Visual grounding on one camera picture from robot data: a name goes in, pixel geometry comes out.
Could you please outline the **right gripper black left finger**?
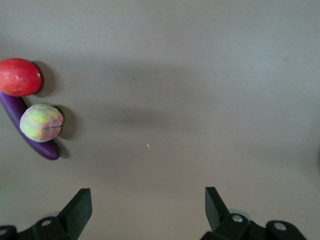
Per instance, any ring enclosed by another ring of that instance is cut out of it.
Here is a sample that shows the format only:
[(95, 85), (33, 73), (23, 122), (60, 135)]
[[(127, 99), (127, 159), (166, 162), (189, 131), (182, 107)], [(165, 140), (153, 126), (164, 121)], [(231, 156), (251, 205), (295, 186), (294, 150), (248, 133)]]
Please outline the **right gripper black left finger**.
[(0, 240), (78, 240), (91, 216), (91, 190), (82, 188), (57, 216), (42, 218), (21, 232), (14, 225), (0, 226)]

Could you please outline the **green pink peach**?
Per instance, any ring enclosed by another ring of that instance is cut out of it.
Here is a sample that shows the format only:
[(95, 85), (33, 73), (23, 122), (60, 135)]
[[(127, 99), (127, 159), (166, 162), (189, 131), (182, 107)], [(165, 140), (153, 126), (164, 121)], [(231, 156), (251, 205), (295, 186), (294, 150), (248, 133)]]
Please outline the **green pink peach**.
[(34, 104), (22, 114), (19, 129), (28, 139), (45, 143), (60, 134), (63, 123), (64, 117), (57, 108)]

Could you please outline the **brown table cloth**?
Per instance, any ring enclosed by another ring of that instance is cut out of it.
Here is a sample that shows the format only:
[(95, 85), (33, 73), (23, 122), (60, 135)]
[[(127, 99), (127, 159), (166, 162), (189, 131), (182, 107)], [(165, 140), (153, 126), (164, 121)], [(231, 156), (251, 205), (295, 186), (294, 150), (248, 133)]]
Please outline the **brown table cloth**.
[(199, 240), (205, 188), (320, 240), (320, 0), (0, 0), (0, 60), (64, 113), (49, 161), (0, 104), (0, 225), (90, 188), (79, 240)]

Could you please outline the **purple eggplant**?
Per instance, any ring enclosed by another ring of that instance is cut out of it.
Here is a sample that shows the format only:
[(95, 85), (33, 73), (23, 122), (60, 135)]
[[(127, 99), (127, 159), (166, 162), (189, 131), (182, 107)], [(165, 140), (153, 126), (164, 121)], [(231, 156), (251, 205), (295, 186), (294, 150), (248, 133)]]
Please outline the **purple eggplant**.
[(47, 160), (57, 160), (60, 157), (60, 151), (58, 146), (53, 140), (48, 142), (35, 142), (27, 138), (20, 130), (20, 119), (23, 113), (27, 110), (27, 105), (21, 97), (15, 97), (0, 92), (0, 103), (6, 111), (8, 117), (12, 121), (13, 125), (20, 133), (22, 138), (27, 144), (40, 156)]

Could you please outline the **red apple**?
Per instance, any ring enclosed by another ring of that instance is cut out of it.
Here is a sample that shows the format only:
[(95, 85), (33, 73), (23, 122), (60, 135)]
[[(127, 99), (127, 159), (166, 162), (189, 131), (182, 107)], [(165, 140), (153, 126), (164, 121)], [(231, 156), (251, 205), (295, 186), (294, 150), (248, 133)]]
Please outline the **red apple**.
[(41, 72), (32, 62), (22, 58), (0, 60), (0, 92), (25, 97), (38, 92), (42, 82)]

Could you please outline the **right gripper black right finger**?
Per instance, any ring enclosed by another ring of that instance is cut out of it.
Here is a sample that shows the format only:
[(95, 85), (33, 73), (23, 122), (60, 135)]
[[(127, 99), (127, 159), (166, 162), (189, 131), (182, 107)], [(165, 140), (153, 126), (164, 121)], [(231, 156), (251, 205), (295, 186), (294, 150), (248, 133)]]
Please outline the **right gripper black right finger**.
[(262, 227), (243, 214), (231, 213), (213, 186), (205, 188), (205, 214), (211, 230), (200, 240), (307, 240), (289, 222), (271, 220)]

